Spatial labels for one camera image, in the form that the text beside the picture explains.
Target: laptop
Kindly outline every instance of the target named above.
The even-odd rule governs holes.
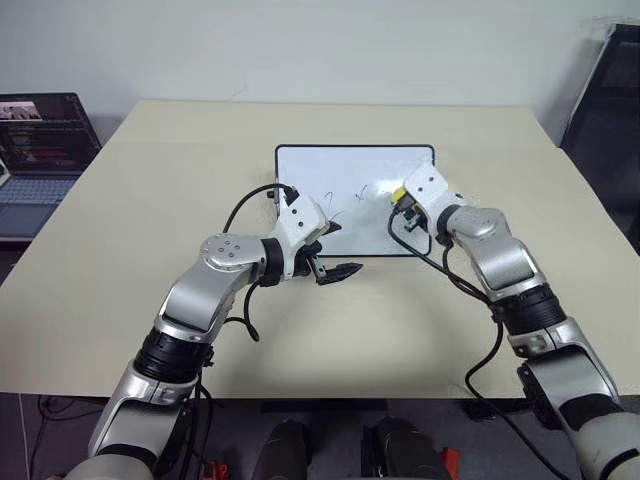
[[[0,95],[0,242],[33,240],[99,151],[75,93]]]

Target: laptop keyboard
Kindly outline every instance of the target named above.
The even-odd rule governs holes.
[[[62,201],[75,180],[11,177],[0,186],[0,203],[54,205]]]

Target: white wall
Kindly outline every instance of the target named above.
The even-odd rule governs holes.
[[[634,17],[635,0],[0,0],[0,92],[76,91],[103,139],[166,98],[527,105],[558,140]]]

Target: black connector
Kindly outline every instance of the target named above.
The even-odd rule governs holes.
[[[295,187],[285,186],[282,190],[284,192],[284,199],[287,202],[287,205],[291,205],[300,196]]]
[[[445,208],[442,213],[438,216],[438,220],[436,221],[436,229],[438,231],[438,235],[436,236],[436,241],[440,245],[446,245],[449,240],[449,233],[447,231],[447,222],[451,218],[451,216],[456,213],[456,210],[460,208],[460,205],[449,205]]]
[[[273,287],[280,283],[284,271],[284,254],[280,242],[275,238],[262,239],[267,265],[260,277],[261,287]]]
[[[196,378],[212,356],[208,343],[180,340],[153,328],[133,360],[133,367],[159,382],[187,383]]]
[[[535,332],[567,319],[558,297],[547,283],[498,300],[489,308],[493,319],[504,323],[510,335]]]

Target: laptop screen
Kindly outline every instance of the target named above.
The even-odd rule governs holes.
[[[0,95],[0,158],[13,174],[79,174],[100,142],[75,93]]]

